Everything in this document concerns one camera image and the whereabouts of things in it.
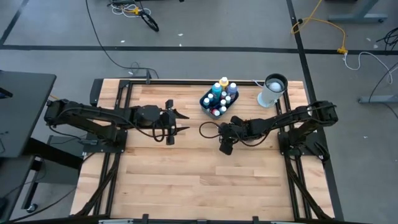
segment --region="bottle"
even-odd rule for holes
[[[220,101],[220,105],[221,105],[221,106],[225,106],[225,104],[226,104],[226,100],[221,100],[221,101]]]
[[[215,83],[212,87],[211,87],[211,93],[214,95],[214,99],[218,100],[221,96],[221,85],[219,83]]]
[[[223,113],[225,113],[225,111],[226,111],[226,107],[225,107],[225,106],[222,106],[222,107],[220,108],[220,113],[223,114]]]
[[[215,116],[219,116],[220,112],[218,111],[218,109],[214,109],[211,111],[212,114],[214,114]]]
[[[225,101],[226,101],[227,105],[230,104],[231,103],[231,97],[230,96],[226,96],[225,97]]]
[[[226,90],[229,81],[226,77],[223,77],[219,80],[219,83],[220,83],[221,87],[223,87],[223,90]]]
[[[225,99],[225,97],[226,97],[226,92],[225,92],[225,91],[222,91],[222,92],[221,92],[221,99]]]
[[[231,97],[231,100],[233,101],[236,96],[236,92],[238,91],[238,88],[236,87],[235,83],[231,83],[228,87],[228,94]]]
[[[213,102],[213,94],[209,93],[209,95],[207,95],[207,98],[210,100],[210,102]]]
[[[203,107],[204,107],[204,108],[207,108],[207,107],[209,107],[209,104],[210,104],[209,98],[205,98],[205,99],[203,100]]]

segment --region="concrete floor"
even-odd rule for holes
[[[0,34],[6,29],[22,0],[0,1]],[[105,0],[89,0],[99,38],[105,46],[178,47],[270,47],[296,49],[285,1],[276,0],[201,0],[179,3],[177,0],[144,2],[160,26],[155,33],[141,19],[128,19],[111,13]],[[308,16],[315,0],[293,0],[297,17]],[[352,10],[354,5],[324,2],[315,16]],[[398,27],[395,10],[398,2],[379,2],[374,12],[388,13],[383,24],[344,24],[347,48],[374,50],[374,41]],[[332,49],[341,45],[339,30],[312,22],[302,31],[305,49]],[[98,46],[85,4],[81,0],[30,0],[7,38],[6,45],[84,45]],[[384,46],[377,44],[376,50]],[[160,78],[264,79],[271,73],[284,74],[289,80],[304,80],[298,54],[257,52],[138,52],[112,51],[121,65],[138,62],[154,68]],[[370,94],[385,70],[370,56],[363,56],[360,71],[348,70],[341,55],[309,55],[308,67],[319,100],[334,102],[339,122],[326,128],[326,137],[335,171],[345,220],[366,223],[393,223],[398,207],[398,121],[383,105],[359,105],[361,95]],[[356,67],[357,55],[349,55]],[[398,56],[380,56],[387,66]],[[94,78],[128,76],[127,70],[113,65],[102,51],[0,50],[0,69],[21,72],[54,73],[57,80],[52,94],[88,103]],[[396,93],[398,81],[382,82],[377,94]],[[67,126],[60,130],[82,135]],[[47,141],[52,134],[39,120],[33,136]],[[40,207],[62,197],[72,186],[40,184],[34,201]],[[73,196],[31,220],[65,217]],[[13,218],[26,212],[14,211]]]

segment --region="wooden tabletop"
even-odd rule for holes
[[[98,106],[113,108],[118,83],[118,79],[104,80]],[[233,115],[242,119],[276,115],[275,108],[258,105],[258,86],[238,88],[239,99],[217,123],[228,123]],[[172,146],[129,130],[126,151],[120,160],[112,218],[141,218],[148,213],[149,218],[156,219],[252,220],[258,216],[260,220],[293,220],[277,130],[257,147],[235,144],[232,155],[226,156],[218,150],[218,138],[205,139],[198,132],[199,125],[212,121],[199,105],[199,99],[209,89],[210,86],[202,85],[133,86],[130,106],[164,108],[165,102],[173,99],[174,108],[190,117],[178,119],[177,126],[190,128],[178,133]],[[302,82],[289,82],[288,92],[292,108],[308,104]],[[216,132],[211,124],[203,127],[207,136]],[[83,164],[72,214],[84,206],[97,188],[103,156],[97,153]],[[315,156],[303,156],[302,164],[308,191],[333,217],[322,163]],[[296,191],[300,216],[304,217],[301,194]]]

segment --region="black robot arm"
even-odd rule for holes
[[[317,101],[308,106],[299,106],[296,109],[268,119],[242,120],[237,116],[231,118],[229,124],[221,123],[218,127],[220,136],[220,151],[231,155],[233,144],[241,141],[246,146],[257,146],[262,143],[270,131],[294,123],[303,124],[299,128],[287,132],[289,142],[294,145],[296,142],[305,141],[306,136],[319,127],[331,126],[337,122],[335,105],[328,101]],[[261,142],[250,145],[245,141],[260,139]]]
[[[76,128],[92,133],[103,144],[117,145],[127,129],[136,128],[146,136],[161,142],[166,137],[168,145],[174,144],[174,136],[188,127],[177,128],[176,118],[189,119],[188,117],[172,109],[173,100],[168,100],[166,109],[160,109],[155,105],[133,106],[131,108],[106,109],[88,106],[68,100],[49,101],[44,120],[49,126],[69,124]],[[110,122],[102,126],[92,120]],[[142,129],[151,129],[152,135]],[[156,136],[155,130],[161,129],[162,134]]]

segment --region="caster wheel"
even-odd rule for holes
[[[32,203],[32,204],[29,206],[29,208],[26,210],[26,212],[27,212],[27,213],[32,213],[32,212],[36,211],[37,207],[38,207],[37,204]]]

